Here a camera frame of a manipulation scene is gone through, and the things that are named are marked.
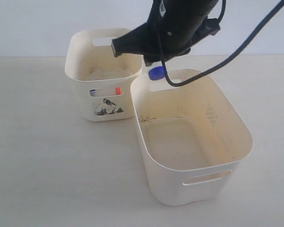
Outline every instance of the white plastic bin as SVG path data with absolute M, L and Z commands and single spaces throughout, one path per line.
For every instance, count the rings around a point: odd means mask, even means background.
M 173 70 L 169 76 L 183 81 L 197 73 Z M 217 196 L 253 142 L 211 77 L 172 87 L 145 74 L 133 81 L 131 94 L 153 195 L 172 206 Z
M 133 116 L 131 82 L 142 73 L 140 55 L 114 57 L 111 40 L 125 28 L 86 30 L 71 38 L 65 73 L 84 118 L 99 122 Z

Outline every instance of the handle cutout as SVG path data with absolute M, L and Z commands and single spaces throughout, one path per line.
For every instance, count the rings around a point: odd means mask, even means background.
M 123 93 L 124 91 L 122 91 L 120 87 L 91 89 L 89 91 L 90 96 L 95 98 L 121 96 Z
M 204 175 L 204 176 L 197 176 L 197 177 L 192 177 L 183 182 L 184 186 L 190 186 L 198 183 L 205 183 L 205 182 L 210 182 L 210 181 L 216 181 L 219 180 L 231 173 L 231 170 L 223 171 L 220 173 L 215 173 L 215 174 L 209 174 L 209 175 Z
M 110 46 L 113 39 L 116 39 L 116 37 L 93 38 L 93 44 L 94 46 Z
M 172 82 L 179 83 L 181 82 L 180 79 L 173 79 Z M 178 87 L 173 87 L 169 85 L 169 83 L 166 80 L 158 80 L 158 81 L 152 81 L 149 85 L 149 90 L 151 92 L 156 91 L 164 91 L 164 90 L 170 90 L 170 89 L 176 89 Z

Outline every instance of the black cable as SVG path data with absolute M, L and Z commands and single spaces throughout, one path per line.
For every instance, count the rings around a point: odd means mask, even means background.
M 257 27 L 252 31 L 252 33 L 248 36 L 248 38 L 242 43 L 242 45 L 234 52 L 232 53 L 227 59 L 225 59 L 224 61 L 222 61 L 221 63 L 219 63 L 218 65 L 199 73 L 198 75 L 189 78 L 185 81 L 182 81 L 180 83 L 173 83 L 170 78 L 168 77 L 168 73 L 167 73 L 167 69 L 166 69 L 166 65 L 165 65 L 165 61 L 164 61 L 164 54 L 163 54 L 163 50 L 162 50 L 162 45 L 161 45 L 161 38 L 160 35 L 158 33 L 158 38 L 159 38 L 159 45 L 160 45 L 160 50 L 161 50 L 161 62 L 162 62 L 162 66 L 164 69 L 164 74 L 165 74 L 165 79 L 166 81 L 173 87 L 181 87 L 184 86 L 186 84 L 189 84 L 197 79 L 200 79 L 204 76 L 209 75 L 210 73 L 213 73 L 219 69 L 221 69 L 222 67 L 224 67 L 225 65 L 227 65 L 228 63 L 230 63 L 232 60 L 234 60 L 250 43 L 251 41 L 257 36 L 257 34 L 262 30 L 262 28 L 280 11 L 281 8 L 283 8 L 284 6 L 284 0 L 281 0 L 267 15 L 266 17 L 257 25 Z
M 225 9 L 226 9 L 226 0 L 222 0 L 222 9 L 221 9 L 221 13 L 218 17 L 218 21 L 219 23 L 222 21 L 224 13 L 225 13 Z

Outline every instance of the white wall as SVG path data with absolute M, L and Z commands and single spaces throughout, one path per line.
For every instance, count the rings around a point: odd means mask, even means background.
M 279 0 L 228 0 L 222 30 L 194 55 L 230 54 Z M 135 28 L 152 0 L 0 0 L 0 56 L 65 56 L 70 37 L 103 27 Z M 211 16 L 218 16 L 220 5 Z M 244 52 L 284 54 L 284 9 Z

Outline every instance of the blue bottle cap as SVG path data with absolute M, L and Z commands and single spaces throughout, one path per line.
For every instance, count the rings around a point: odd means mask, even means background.
M 164 78 L 164 69 L 162 66 L 155 67 L 148 72 L 151 80 L 158 80 Z

